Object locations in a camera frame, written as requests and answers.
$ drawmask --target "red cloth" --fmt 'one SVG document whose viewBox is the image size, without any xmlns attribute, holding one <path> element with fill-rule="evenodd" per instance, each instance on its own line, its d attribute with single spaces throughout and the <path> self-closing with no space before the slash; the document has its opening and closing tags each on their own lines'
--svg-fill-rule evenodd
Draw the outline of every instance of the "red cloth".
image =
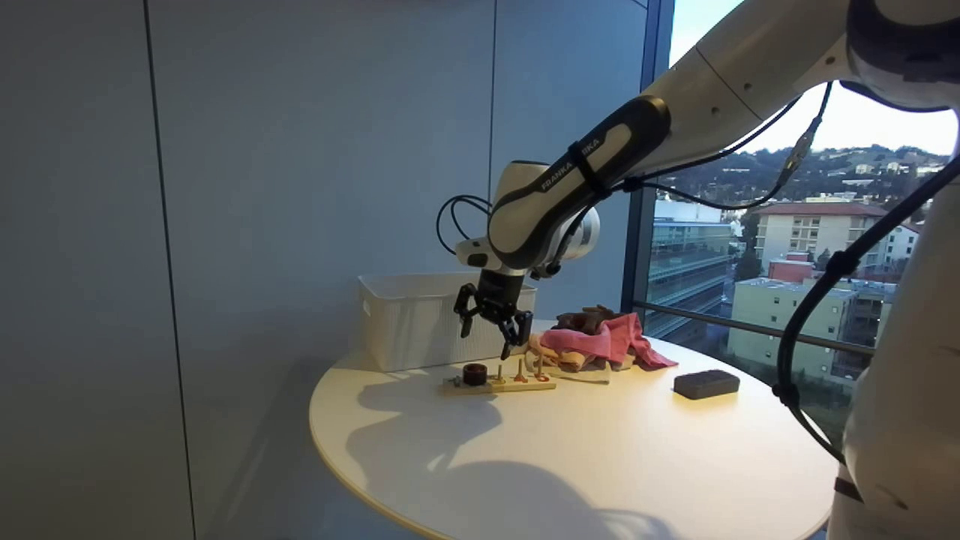
<svg viewBox="0 0 960 540">
<path fill-rule="evenodd" d="M 554 352 L 579 352 L 589 357 L 604 357 L 610 362 L 624 362 L 628 353 L 634 352 L 635 365 L 642 370 L 666 370 L 678 365 L 676 359 L 663 357 L 655 352 L 655 346 L 642 335 L 635 313 L 624 313 L 618 319 L 599 322 L 599 334 L 579 334 L 579 331 L 547 331 L 541 335 L 542 348 Z"/>
</svg>

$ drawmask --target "building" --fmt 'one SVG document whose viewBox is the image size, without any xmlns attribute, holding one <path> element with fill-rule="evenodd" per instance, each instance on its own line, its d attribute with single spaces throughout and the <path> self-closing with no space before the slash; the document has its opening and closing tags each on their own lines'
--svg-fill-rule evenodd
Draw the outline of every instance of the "building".
<svg viewBox="0 0 960 540">
<path fill-rule="evenodd" d="M 810 261 L 840 251 L 851 241 L 859 241 L 877 219 L 881 219 L 886 209 L 856 202 L 788 202 L 767 204 L 757 209 L 757 215 L 757 250 L 761 264 L 767 266 L 773 257 L 793 251 L 802 251 Z M 866 251 L 865 264 L 879 264 L 879 250 Z"/>
<path fill-rule="evenodd" d="M 744 323 L 784 331 L 796 316 L 814 278 L 744 278 L 736 286 L 733 319 Z M 804 323 L 804 335 L 874 348 L 894 301 L 896 286 L 851 278 L 829 290 Z M 741 362 L 776 365 L 780 335 L 729 331 L 729 357 Z M 849 380 L 866 365 L 865 353 L 822 346 L 796 346 L 796 371 L 819 380 Z"/>
<path fill-rule="evenodd" d="M 733 289 L 733 228 L 719 209 L 660 202 L 647 269 L 647 301 L 669 308 L 729 316 Z M 710 348 L 724 335 L 702 322 L 666 313 L 646 316 L 646 334 Z"/>
</svg>

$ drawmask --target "glass window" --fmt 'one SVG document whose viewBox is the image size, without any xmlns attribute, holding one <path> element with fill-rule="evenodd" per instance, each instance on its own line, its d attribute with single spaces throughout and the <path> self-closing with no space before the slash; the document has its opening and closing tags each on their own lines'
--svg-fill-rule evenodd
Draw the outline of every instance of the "glass window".
<svg viewBox="0 0 960 540">
<path fill-rule="evenodd" d="M 669 57 L 678 61 L 736 5 L 738 0 L 676 0 Z M 819 97 L 822 87 L 810 89 L 738 153 L 671 170 L 657 182 L 724 204 L 765 195 L 796 139 L 814 119 Z M 944 165 L 953 128 L 950 114 L 902 114 L 835 87 L 807 163 L 765 207 L 709 209 L 669 193 L 651 193 L 655 215 L 640 221 L 640 237 L 655 237 L 655 250 L 651 257 L 635 261 L 646 278 L 631 296 L 646 316 L 646 331 L 773 380 L 780 340 L 761 340 L 757 331 L 773 335 L 784 331 L 793 313 L 776 306 L 780 296 L 799 306 L 835 251 L 859 241 L 923 175 Z M 810 403 L 810 413 L 835 442 L 851 384 L 869 365 L 869 348 L 908 264 L 912 237 L 887 237 L 886 245 L 892 245 L 886 250 L 892 261 L 879 257 L 879 250 L 865 257 L 856 278 L 819 304 L 796 348 L 796 370 L 807 380 L 804 404 Z"/>
</svg>

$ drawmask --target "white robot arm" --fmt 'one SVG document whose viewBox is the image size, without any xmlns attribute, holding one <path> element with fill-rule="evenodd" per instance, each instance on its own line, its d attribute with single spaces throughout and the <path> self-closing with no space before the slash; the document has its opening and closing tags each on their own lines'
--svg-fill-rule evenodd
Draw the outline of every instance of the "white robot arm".
<svg viewBox="0 0 960 540">
<path fill-rule="evenodd" d="M 464 286 L 458 293 L 456 313 L 464 331 L 472 316 L 484 316 L 503 331 L 508 346 L 521 346 L 530 322 L 527 313 L 516 313 L 521 278 L 551 277 L 571 241 L 589 245 L 598 219 L 591 215 L 582 224 L 582 215 L 624 190 L 628 175 L 655 177 L 710 157 L 822 82 L 844 82 L 905 110 L 958 108 L 958 35 L 960 0 L 744 0 L 666 74 L 571 145 L 558 163 L 548 168 L 508 165 L 485 241 L 461 250 L 461 261 L 484 269 L 476 289 Z M 958 193 L 944 195 L 950 207 L 943 215 L 960 215 Z M 929 371 L 912 371 L 908 388 L 899 388 L 902 398 L 887 398 L 896 393 L 892 376 L 902 380 L 902 371 L 908 371 L 902 348 L 912 348 L 908 335 L 915 334 L 902 328 L 927 308 L 923 304 L 936 304 L 927 277 L 960 277 L 960 243 L 958 250 L 949 243 L 958 219 L 940 221 L 950 230 L 936 234 L 936 221 L 929 224 L 927 237 L 936 241 L 929 241 L 929 250 L 918 250 L 915 257 L 922 261 L 912 264 L 922 266 L 915 269 L 918 286 L 899 290 L 908 316 L 892 316 L 894 328 L 886 331 L 874 370 L 865 376 L 866 391 L 856 398 L 844 479 L 856 487 L 859 500 L 838 494 L 830 537 L 960 533 L 960 509 L 953 509 L 960 507 L 960 328 L 929 331 L 923 353 L 934 353 L 934 365 L 915 365 Z M 936 370 L 950 380 L 940 391 L 953 398 L 923 398 L 929 377 L 944 380 Z M 927 454 L 915 454 L 915 447 L 887 454 L 886 444 L 905 444 L 915 434 L 908 423 L 922 423 L 922 416 L 902 412 L 922 413 L 927 404 L 936 408 L 934 434 L 929 429 L 918 433 Z M 896 423 L 881 423 L 869 412 L 886 412 Z M 934 476 L 908 479 L 912 464 L 902 464 L 908 456 L 936 460 L 923 469 Z"/>
</svg>

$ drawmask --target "white wall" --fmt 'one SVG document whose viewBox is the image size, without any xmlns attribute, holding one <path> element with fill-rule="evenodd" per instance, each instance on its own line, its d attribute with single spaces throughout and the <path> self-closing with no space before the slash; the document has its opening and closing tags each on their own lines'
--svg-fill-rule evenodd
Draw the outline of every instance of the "white wall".
<svg viewBox="0 0 960 540">
<path fill-rule="evenodd" d="M 17 487 L 33 494 L 12 509 L 42 528 L 56 479 L 39 470 L 94 454 L 91 474 L 118 476 L 105 507 L 91 487 L 67 488 L 85 507 L 59 504 L 85 509 L 85 537 L 190 537 L 175 290 L 198 537 L 406 537 L 323 470 L 305 433 L 319 376 L 358 341 L 354 277 L 458 269 L 432 237 L 438 204 L 490 193 L 513 157 L 554 160 L 624 103 L 642 8 L 150 0 L 167 289 L 139 5 L 0 8 L 3 54 L 28 72 L 0 85 L 3 114 L 20 114 L 0 127 L 0 175 L 20 175 L 0 199 L 15 215 L 3 257 L 17 261 L 0 286 L 0 365 L 33 377 L 3 393 L 6 413 L 33 413 L 3 416 L 33 429 L 3 449 L 3 470 L 29 464 Z M 628 199 L 599 209 L 604 245 L 541 290 L 541 316 L 618 306 Z M 46 523 L 50 537 L 69 525 Z"/>
<path fill-rule="evenodd" d="M 0 537 L 190 537 L 140 3 L 0 3 Z"/>
</svg>

